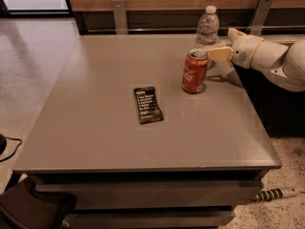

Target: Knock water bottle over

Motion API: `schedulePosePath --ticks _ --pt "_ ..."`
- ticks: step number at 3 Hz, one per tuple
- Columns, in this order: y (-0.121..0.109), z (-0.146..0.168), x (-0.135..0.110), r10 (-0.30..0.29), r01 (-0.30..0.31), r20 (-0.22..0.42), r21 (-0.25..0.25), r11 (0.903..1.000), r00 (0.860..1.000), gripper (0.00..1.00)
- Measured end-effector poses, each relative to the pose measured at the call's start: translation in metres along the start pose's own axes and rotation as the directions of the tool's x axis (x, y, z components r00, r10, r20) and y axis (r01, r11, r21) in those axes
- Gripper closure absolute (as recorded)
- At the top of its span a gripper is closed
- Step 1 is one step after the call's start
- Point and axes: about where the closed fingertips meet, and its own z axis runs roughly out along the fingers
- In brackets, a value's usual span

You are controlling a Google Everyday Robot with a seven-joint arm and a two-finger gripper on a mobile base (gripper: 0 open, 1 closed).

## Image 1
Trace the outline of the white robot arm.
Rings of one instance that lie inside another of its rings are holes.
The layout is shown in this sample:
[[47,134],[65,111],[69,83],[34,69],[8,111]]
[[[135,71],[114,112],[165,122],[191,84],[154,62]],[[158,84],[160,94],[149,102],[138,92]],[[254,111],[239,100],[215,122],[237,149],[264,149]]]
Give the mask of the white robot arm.
[[305,40],[291,46],[229,28],[230,46],[205,48],[213,61],[232,61],[236,66],[261,72],[270,82],[290,92],[305,91]]

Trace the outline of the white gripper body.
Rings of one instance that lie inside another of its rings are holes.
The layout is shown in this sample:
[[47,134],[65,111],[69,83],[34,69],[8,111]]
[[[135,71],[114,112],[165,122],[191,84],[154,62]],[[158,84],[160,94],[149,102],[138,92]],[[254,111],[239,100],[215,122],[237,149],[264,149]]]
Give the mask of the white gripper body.
[[243,35],[232,39],[233,63],[244,69],[250,69],[254,52],[262,41],[262,37],[254,35]]

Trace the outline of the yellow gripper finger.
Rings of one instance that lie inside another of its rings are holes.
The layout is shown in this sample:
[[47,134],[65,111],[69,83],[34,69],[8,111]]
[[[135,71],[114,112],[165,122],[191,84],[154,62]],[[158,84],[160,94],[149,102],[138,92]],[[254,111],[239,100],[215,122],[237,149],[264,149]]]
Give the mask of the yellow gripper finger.
[[228,28],[228,37],[232,44],[237,43],[243,39],[247,38],[245,32],[239,31],[236,28]]
[[234,50],[228,46],[206,49],[206,52],[212,61],[225,62],[234,57]]

